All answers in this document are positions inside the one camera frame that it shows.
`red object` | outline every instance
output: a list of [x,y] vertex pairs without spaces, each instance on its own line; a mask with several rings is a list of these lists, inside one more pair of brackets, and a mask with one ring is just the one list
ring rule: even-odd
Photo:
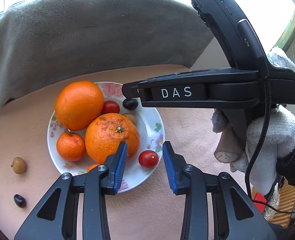
[[141,152],[139,156],[139,163],[142,167],[153,168],[159,162],[159,156],[156,152],[152,150],[146,150]]
[[[266,203],[266,199],[265,199],[265,197],[262,196],[262,195],[261,195],[260,193],[258,193],[258,192],[255,194],[254,199]],[[263,213],[263,210],[264,210],[264,208],[265,208],[265,205],[263,205],[263,204],[259,204],[259,203],[254,203],[254,205],[257,207],[257,209],[258,209],[261,213]]]
[[120,106],[117,102],[108,100],[104,101],[103,108],[101,114],[110,114],[110,113],[120,113]]

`orange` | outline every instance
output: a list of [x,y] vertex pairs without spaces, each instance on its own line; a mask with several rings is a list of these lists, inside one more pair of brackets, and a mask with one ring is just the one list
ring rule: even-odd
[[64,160],[76,162],[83,157],[86,146],[81,135],[64,132],[56,141],[56,150]]
[[140,135],[124,115],[101,115],[86,129],[86,150],[96,163],[104,163],[107,156],[116,153],[121,141],[127,142],[128,159],[131,159],[139,150]]
[[86,173],[88,173],[90,170],[92,170],[93,168],[95,168],[96,166],[98,166],[98,164],[93,164],[91,165],[88,170],[86,171]]
[[90,81],[79,81],[66,86],[55,102],[55,115],[59,123],[73,131],[86,128],[103,108],[101,89]]

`red tomato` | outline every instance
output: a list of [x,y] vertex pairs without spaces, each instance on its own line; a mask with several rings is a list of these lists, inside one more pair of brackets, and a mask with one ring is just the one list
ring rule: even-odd
[[117,102],[108,100],[104,101],[103,108],[101,114],[109,114],[109,113],[120,113],[120,106]]
[[139,156],[139,163],[142,167],[153,168],[159,162],[159,156],[156,152],[151,150],[146,150],[141,152]]

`gray towel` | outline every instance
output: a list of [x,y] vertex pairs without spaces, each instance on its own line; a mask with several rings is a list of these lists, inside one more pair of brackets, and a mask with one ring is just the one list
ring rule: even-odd
[[78,75],[156,64],[191,67],[212,40],[177,0],[28,0],[0,15],[0,108]]

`plate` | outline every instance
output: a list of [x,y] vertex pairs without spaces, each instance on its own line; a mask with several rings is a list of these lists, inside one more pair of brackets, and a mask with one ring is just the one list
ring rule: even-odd
[[[162,119],[156,108],[142,107],[139,98],[139,106],[134,111],[125,109],[122,104],[125,99],[121,91],[122,84],[113,82],[98,82],[96,84],[102,90],[104,100],[116,101],[120,105],[120,114],[131,113],[136,119],[136,127],[140,134],[141,143],[140,149],[136,155],[126,163],[122,185],[118,193],[126,192],[144,182],[151,176],[160,163],[162,157],[162,143],[165,141]],[[69,172],[73,176],[76,176],[86,173],[88,167],[95,163],[87,154],[77,162],[68,162],[58,154],[56,150],[56,141],[65,131],[67,131],[67,129],[58,123],[54,112],[51,116],[47,131],[47,143],[52,161],[61,174]],[[84,138],[85,131],[86,129],[76,131],[76,133]],[[138,161],[139,154],[147,149],[153,150],[159,155],[159,162],[152,169],[141,167]]]

